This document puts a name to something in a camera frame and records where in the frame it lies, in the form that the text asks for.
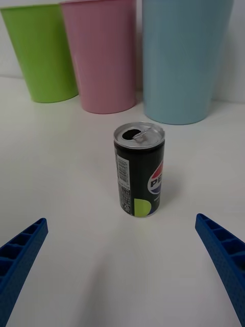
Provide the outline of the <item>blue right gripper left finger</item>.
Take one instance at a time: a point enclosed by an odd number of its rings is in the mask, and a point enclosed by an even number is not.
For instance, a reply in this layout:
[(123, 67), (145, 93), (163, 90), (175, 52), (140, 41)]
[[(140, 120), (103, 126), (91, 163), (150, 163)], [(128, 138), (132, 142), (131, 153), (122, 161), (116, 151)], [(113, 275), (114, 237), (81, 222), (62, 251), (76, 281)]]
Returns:
[(41, 218), (0, 249), (0, 325), (6, 326), (36, 256), (48, 234)]

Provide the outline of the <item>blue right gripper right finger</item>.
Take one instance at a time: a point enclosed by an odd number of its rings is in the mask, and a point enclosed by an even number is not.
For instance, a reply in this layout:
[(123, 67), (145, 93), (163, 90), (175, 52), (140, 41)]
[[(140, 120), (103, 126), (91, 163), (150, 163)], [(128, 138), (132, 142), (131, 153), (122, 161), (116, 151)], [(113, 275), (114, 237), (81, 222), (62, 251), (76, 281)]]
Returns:
[(195, 229), (227, 291), (241, 326), (245, 326), (245, 244), (203, 214), (197, 214)]

